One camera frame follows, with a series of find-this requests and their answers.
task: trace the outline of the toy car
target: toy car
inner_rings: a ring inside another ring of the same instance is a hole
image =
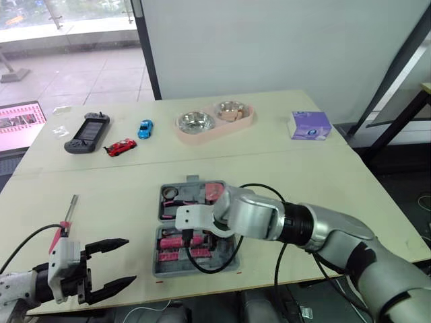
[[[153,122],[151,120],[142,120],[141,126],[137,132],[137,136],[140,139],[147,139],[151,136],[151,131],[153,130]]]
[[[118,143],[115,143],[109,147],[104,147],[109,156],[118,156],[122,152],[135,148],[137,146],[136,141],[126,138]]]

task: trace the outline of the laptop screen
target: laptop screen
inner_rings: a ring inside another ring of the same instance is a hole
[[[45,123],[37,101],[0,106],[0,153],[31,146]]]

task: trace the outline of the blue toy car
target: blue toy car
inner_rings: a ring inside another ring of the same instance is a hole
[[[151,120],[142,120],[141,126],[137,132],[137,136],[140,139],[147,139],[151,136],[153,130],[153,122]]]

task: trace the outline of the laptop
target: laptop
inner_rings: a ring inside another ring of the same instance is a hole
[[[0,106],[0,184],[13,174],[45,123],[37,101]]]

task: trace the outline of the white table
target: white table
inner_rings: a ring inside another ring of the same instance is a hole
[[[204,145],[186,145],[177,138],[174,132],[176,118],[185,112],[200,110],[224,100],[238,100],[253,105],[256,111],[254,124]],[[287,119],[291,111],[295,110],[319,111],[303,91],[115,104],[85,109],[66,108],[64,112],[48,119],[14,176],[346,145],[336,129],[332,129],[325,141],[291,140]],[[93,153],[66,153],[63,149],[64,142],[76,134],[84,121],[84,114],[89,111],[102,111],[111,118],[106,137],[99,149]],[[150,139],[141,140],[137,138],[137,130],[140,122],[146,118],[153,120],[154,131]],[[61,126],[65,127],[69,134],[58,138],[53,130]],[[109,157],[101,148],[127,137],[137,141],[138,147],[133,151],[118,157]]]
[[[79,194],[72,238],[82,245],[104,238],[130,239],[130,244],[97,254],[89,261],[94,289],[119,277],[137,275],[124,291],[91,308],[272,285],[281,244],[248,238],[238,253],[241,273],[199,273],[169,279],[152,275],[155,231],[160,225],[156,219],[160,186],[184,181],[187,174],[237,186],[247,182],[268,184],[294,203],[308,202],[357,217],[374,230],[390,251],[409,261],[430,257],[430,250],[413,225],[360,158],[346,145],[323,145],[314,149],[13,176],[0,194],[1,214],[9,217],[10,225],[0,235],[0,258],[9,256],[31,231],[62,220],[71,196]],[[256,192],[271,196],[263,189]],[[15,233],[6,234],[6,230]],[[52,236],[53,232],[45,232],[32,240],[8,271],[24,271],[46,262]],[[288,247],[279,272],[280,282],[321,277],[311,256]],[[33,313],[86,308],[89,307],[79,306],[76,297],[72,297],[59,306],[46,303]]]

